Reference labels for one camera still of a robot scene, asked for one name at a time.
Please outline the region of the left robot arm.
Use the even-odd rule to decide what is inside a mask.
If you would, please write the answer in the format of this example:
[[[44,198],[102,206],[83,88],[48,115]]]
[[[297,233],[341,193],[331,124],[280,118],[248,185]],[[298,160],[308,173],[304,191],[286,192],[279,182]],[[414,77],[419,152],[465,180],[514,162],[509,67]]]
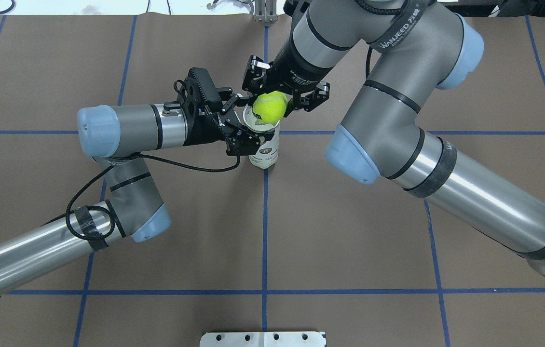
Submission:
[[[131,237],[143,242],[171,226],[171,218],[147,160],[164,148],[224,141],[239,160],[253,155],[273,131],[244,125],[234,106],[246,97],[229,89],[213,97],[181,92],[177,101],[82,108],[78,132],[83,152],[101,172],[67,203],[65,212],[29,233],[0,244],[0,297],[81,257]]]

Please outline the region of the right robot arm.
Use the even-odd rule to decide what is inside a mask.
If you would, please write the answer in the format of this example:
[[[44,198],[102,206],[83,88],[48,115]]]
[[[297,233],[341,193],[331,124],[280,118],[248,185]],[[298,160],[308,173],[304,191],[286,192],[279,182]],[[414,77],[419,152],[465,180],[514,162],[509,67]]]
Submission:
[[[286,0],[288,38],[270,61],[251,57],[244,90],[282,92],[290,112],[331,98],[328,74],[359,42],[379,54],[325,150],[332,167],[366,185],[378,178],[426,200],[521,257],[545,278],[545,202],[427,131],[436,90],[465,81],[484,40],[436,0]]]

